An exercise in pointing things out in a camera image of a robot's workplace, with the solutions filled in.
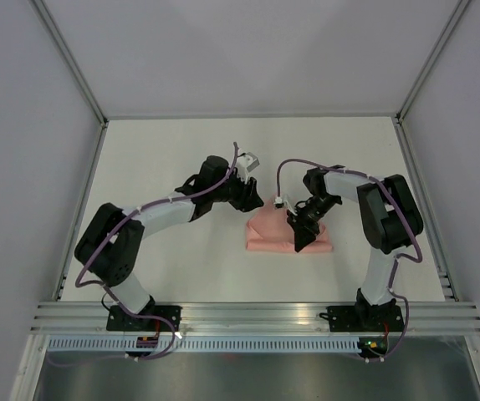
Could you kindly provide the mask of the pink cloth napkin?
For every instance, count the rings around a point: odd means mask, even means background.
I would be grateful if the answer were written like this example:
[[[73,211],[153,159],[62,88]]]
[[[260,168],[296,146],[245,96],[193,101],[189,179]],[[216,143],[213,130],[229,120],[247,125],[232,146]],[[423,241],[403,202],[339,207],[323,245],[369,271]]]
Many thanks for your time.
[[[296,254],[294,232],[287,223],[285,208],[274,207],[275,195],[246,223],[246,249],[272,253]]]

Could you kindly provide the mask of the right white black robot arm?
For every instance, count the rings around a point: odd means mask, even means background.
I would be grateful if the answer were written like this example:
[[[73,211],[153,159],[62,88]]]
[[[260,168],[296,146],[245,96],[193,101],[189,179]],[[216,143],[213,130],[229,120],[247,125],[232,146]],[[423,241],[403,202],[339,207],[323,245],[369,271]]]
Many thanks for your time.
[[[306,172],[304,186],[310,193],[287,210],[287,222],[294,233],[294,250],[300,252],[321,233],[321,219],[344,200],[355,202],[370,259],[363,281],[351,306],[328,305],[320,318],[331,332],[403,332],[404,317],[394,293],[399,260],[412,246],[415,263],[422,260],[416,241],[424,222],[411,190],[402,175],[377,179],[347,170],[342,165],[316,166]]]

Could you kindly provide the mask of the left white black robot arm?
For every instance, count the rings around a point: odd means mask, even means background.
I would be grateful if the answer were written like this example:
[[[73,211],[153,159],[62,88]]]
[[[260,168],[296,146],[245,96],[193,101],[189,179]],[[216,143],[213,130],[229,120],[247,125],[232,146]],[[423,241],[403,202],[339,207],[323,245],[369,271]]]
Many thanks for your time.
[[[263,206],[252,172],[259,165],[251,153],[236,155],[232,162],[211,155],[198,173],[189,177],[166,198],[123,209],[104,203],[94,214],[74,250],[83,268],[76,287],[87,286],[84,275],[103,287],[115,305],[109,308],[107,330],[175,332],[180,313],[175,307],[161,310],[134,273],[144,239],[171,226],[193,222],[228,203],[246,213]]]

